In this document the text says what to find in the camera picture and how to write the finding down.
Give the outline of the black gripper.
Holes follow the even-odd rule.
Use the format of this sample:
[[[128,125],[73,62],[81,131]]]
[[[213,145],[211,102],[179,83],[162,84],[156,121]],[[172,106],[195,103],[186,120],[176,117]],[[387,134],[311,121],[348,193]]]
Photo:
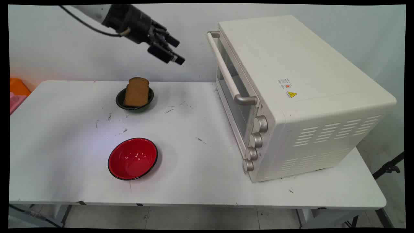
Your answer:
[[[178,47],[180,41],[171,36],[166,27],[132,4],[112,4],[102,25],[119,34],[129,29],[126,38],[138,44],[150,44],[147,52],[165,63],[183,65],[185,62],[185,58],[170,48],[170,45]]]

